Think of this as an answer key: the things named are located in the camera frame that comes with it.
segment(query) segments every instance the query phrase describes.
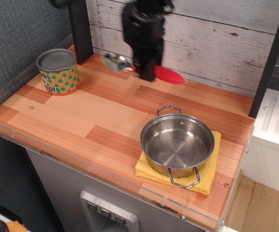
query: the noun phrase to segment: pot handle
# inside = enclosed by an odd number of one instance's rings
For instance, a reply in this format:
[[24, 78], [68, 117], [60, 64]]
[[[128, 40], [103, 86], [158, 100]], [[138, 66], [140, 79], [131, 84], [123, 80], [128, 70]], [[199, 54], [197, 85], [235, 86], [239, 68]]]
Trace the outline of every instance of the pot handle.
[[175, 109], [175, 110], [179, 110], [179, 113], [182, 114], [180, 108], [177, 108], [177, 107], [174, 107], [174, 106], [171, 106], [171, 105], [167, 105], [167, 106], [164, 106], [162, 109], [159, 109], [159, 110], [158, 110], [158, 116], [159, 116], [160, 111], [162, 111], [162, 110], [164, 110], [164, 109], [166, 109], [166, 108], [173, 108], [173, 109]]
[[197, 185], [199, 182], [201, 182], [201, 178], [199, 177], [199, 174], [198, 174], [198, 170], [196, 167], [193, 168], [193, 171], [195, 170], [196, 172], [196, 176], [197, 176], [197, 181], [195, 181], [192, 185], [190, 186], [183, 186], [181, 184], [178, 184], [174, 181], [173, 179], [173, 175], [172, 175], [172, 171], [170, 170], [170, 168], [168, 169], [168, 173], [169, 173], [169, 178], [170, 178], [170, 181], [172, 182], [172, 184], [176, 185], [176, 186], [179, 186], [180, 188], [184, 188], [184, 189], [191, 189], [194, 187], [194, 185]]

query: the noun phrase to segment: whitewashed wood wall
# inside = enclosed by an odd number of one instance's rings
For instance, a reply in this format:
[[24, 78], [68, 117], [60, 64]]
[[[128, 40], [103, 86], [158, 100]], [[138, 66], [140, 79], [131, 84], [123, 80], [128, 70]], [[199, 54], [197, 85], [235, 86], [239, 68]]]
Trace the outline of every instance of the whitewashed wood wall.
[[[128, 0], [87, 0], [94, 52], [132, 57]], [[162, 65], [185, 79], [254, 97], [279, 25], [279, 0], [173, 0]]]

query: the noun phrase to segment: tin can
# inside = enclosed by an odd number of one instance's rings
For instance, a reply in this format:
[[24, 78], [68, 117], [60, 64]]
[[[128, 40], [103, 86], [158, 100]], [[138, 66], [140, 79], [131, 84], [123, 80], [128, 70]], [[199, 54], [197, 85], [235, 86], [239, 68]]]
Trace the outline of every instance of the tin can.
[[79, 84], [75, 55], [67, 49], [52, 49], [39, 55], [37, 66], [48, 92], [66, 95], [74, 92]]

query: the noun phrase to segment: wooden floor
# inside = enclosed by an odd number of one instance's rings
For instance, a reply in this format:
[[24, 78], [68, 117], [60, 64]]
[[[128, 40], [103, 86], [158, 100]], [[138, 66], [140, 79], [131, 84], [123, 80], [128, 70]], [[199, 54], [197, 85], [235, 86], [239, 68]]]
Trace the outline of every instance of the wooden floor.
[[279, 191], [242, 176], [225, 224], [238, 232], [279, 232]]

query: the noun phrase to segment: black frame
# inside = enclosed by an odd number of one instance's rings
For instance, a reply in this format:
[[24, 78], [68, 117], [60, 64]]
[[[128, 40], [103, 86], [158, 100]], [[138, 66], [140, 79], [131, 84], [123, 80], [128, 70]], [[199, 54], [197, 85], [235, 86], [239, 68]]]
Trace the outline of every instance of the black frame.
[[270, 49], [270, 53], [269, 53], [259, 86], [258, 86], [255, 96], [254, 96], [253, 104], [252, 104], [252, 107], [249, 112], [250, 117], [256, 118], [256, 116], [260, 110], [261, 103], [262, 103], [264, 95], [266, 93], [266, 89], [267, 89], [270, 77], [273, 73], [278, 56], [279, 56], [279, 26], [278, 26], [278, 29], [276, 32], [276, 36], [275, 36], [273, 45]]
[[76, 62], [82, 64], [93, 54], [86, 0], [71, 1], [68, 4], [73, 35]]

